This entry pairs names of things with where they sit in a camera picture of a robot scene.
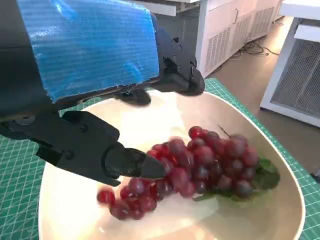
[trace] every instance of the screw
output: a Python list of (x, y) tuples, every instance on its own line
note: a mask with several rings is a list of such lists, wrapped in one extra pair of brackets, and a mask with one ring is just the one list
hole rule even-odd
[(191, 76), (193, 77), (195, 75), (195, 68), (194, 66), (191, 66)]
[(88, 131), (88, 125), (85, 123), (81, 123), (80, 130), (82, 133), (85, 133), (86, 131)]
[(65, 159), (68, 159), (68, 160), (71, 160), (74, 156), (75, 156), (75, 153), (72, 150), (68, 150), (64, 154)]

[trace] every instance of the grape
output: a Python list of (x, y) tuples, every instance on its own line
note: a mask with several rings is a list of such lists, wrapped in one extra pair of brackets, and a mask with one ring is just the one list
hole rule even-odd
[(146, 184), (141, 178), (131, 178), (128, 186), (134, 195), (143, 194), (146, 190)]
[(164, 150), (164, 146), (162, 144), (156, 144), (156, 145), (153, 145), (151, 149), (161, 153)]
[(155, 184), (157, 186), (158, 194), (160, 197), (169, 196), (174, 190), (174, 187), (171, 185), (169, 180), (165, 178), (156, 180)]
[(129, 206), (122, 200), (117, 200), (115, 204), (110, 207), (110, 213), (119, 220), (125, 220), (131, 216)]
[(227, 141), (226, 149), (230, 157), (240, 158), (246, 151), (246, 145), (242, 140), (233, 138)]
[(159, 162), (164, 166), (165, 173), (168, 175), (171, 170), (174, 168), (174, 165), (166, 157), (161, 157)]
[(256, 168), (248, 167), (243, 170), (243, 173), (240, 175), (241, 179), (251, 181), (256, 176)]
[(135, 195), (131, 192), (131, 190), (129, 189), (129, 186), (124, 186), (121, 191), (120, 191), (120, 198), (122, 200), (126, 199), (126, 198), (131, 198), (134, 197)]
[(194, 164), (194, 155), (190, 151), (184, 151), (178, 156), (178, 162), (186, 169), (191, 169)]
[(248, 147), (244, 156), (242, 157), (243, 163), (248, 167), (255, 167), (258, 164), (259, 156), (255, 149)]
[(140, 202), (137, 197), (128, 197), (125, 200), (125, 203), (128, 205), (130, 210), (140, 209)]
[(190, 128), (188, 134), (191, 139), (198, 138), (202, 134), (202, 128), (199, 126), (193, 126)]
[(146, 152), (147, 155), (151, 156), (151, 157), (154, 157), (155, 159), (159, 159), (161, 154), (160, 152), (158, 152), (157, 150), (149, 150)]
[(195, 189), (197, 194), (204, 194), (207, 191), (207, 185), (204, 181), (196, 181)]
[(220, 138), (219, 140), (214, 141), (212, 146), (213, 151), (219, 156), (223, 156), (226, 151), (226, 143), (227, 143), (227, 140), (223, 138)]
[(208, 146), (197, 147), (193, 154), (198, 164), (208, 165), (215, 162), (214, 152)]
[(239, 159), (234, 159), (226, 168), (226, 172), (232, 176), (238, 175), (244, 169), (244, 164)]
[(224, 171), (219, 162), (215, 162), (212, 166), (210, 166), (209, 170), (214, 178), (219, 177)]
[(224, 192), (229, 191), (232, 188), (232, 179), (224, 174), (221, 175), (221, 177), (217, 182), (217, 187), (221, 191), (224, 191)]
[(186, 170), (181, 167), (175, 167), (174, 169), (172, 169), (169, 177), (174, 188), (176, 189), (182, 187), (189, 180)]
[(144, 217), (145, 213), (141, 209), (134, 209), (131, 215), (134, 220), (140, 220)]
[(158, 187), (156, 183), (150, 185), (144, 194), (150, 195), (155, 201), (158, 199)]
[(115, 193), (112, 190), (101, 190), (96, 195), (96, 199), (99, 203), (108, 204), (109, 206), (113, 206), (116, 201)]
[(203, 165), (199, 165), (193, 170), (193, 177), (197, 180), (206, 180), (209, 175), (209, 170)]
[(187, 148), (190, 151), (192, 151), (192, 150), (196, 149), (197, 147), (204, 146), (204, 145), (206, 145), (205, 141), (203, 139), (197, 137), (188, 143)]
[(230, 138), (231, 139), (238, 139), (238, 140), (242, 141), (246, 147), (248, 146), (248, 139), (241, 134), (232, 134), (232, 135), (230, 135)]
[(188, 181), (179, 189), (179, 193), (184, 198), (191, 198), (196, 193), (196, 185), (193, 182)]
[(254, 192), (254, 188), (247, 180), (240, 180), (235, 183), (235, 194), (239, 198), (247, 198)]
[(182, 139), (173, 139), (168, 143), (168, 148), (170, 153), (173, 156), (178, 156), (186, 151), (187, 147), (185, 146), (184, 141)]
[(157, 202), (151, 196), (148, 195), (139, 197), (139, 203), (141, 206), (141, 210), (144, 213), (152, 212), (157, 207)]
[(199, 137), (203, 139), (208, 133), (209, 131), (207, 129), (202, 129), (202, 132), (200, 133)]
[(219, 139), (220, 137), (215, 131), (209, 131), (204, 137), (205, 143), (211, 148), (214, 147), (215, 142), (219, 141)]

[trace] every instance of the table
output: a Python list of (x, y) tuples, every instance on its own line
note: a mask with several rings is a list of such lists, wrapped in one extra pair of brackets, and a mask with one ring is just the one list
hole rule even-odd
[[(216, 78), (206, 80), (206, 91), (223, 98), (242, 111), (277, 146), (290, 165), (304, 195), (306, 220), (300, 239), (320, 239), (320, 186)], [(100, 98), (90, 99), (88, 102), (74, 107), (73, 110), (81, 110), (100, 100)], [(28, 140), (15, 141), (0, 137), (1, 240), (33, 240), (38, 238), (39, 192), (45, 162), (34, 155), (36, 150), (37, 146)]]

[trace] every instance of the blue plastic film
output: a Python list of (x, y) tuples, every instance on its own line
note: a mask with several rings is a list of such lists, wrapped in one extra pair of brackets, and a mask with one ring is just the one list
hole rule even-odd
[(159, 75), (149, 10), (119, 0), (18, 0), (43, 87), (60, 98)]

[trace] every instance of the ventilation grille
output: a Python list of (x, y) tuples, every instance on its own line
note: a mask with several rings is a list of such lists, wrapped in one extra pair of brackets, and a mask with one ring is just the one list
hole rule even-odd
[(236, 24), (231, 51), (235, 53), (246, 43), (251, 14)]
[(183, 40), (189, 51), (196, 53), (200, 7), (183, 11), (177, 16), (155, 14), (157, 24), (172, 37)]
[(200, 7), (184, 11), (179, 14), (181, 34), (180, 38), (187, 44), (191, 53), (196, 52)]
[(320, 43), (297, 39), (271, 102), (320, 117)]
[(269, 27), (273, 21), (275, 7), (270, 7), (255, 13), (251, 36), (256, 37), (268, 33)]
[(225, 59), (230, 32), (231, 27), (209, 39), (205, 61), (206, 72), (211, 72), (217, 64)]

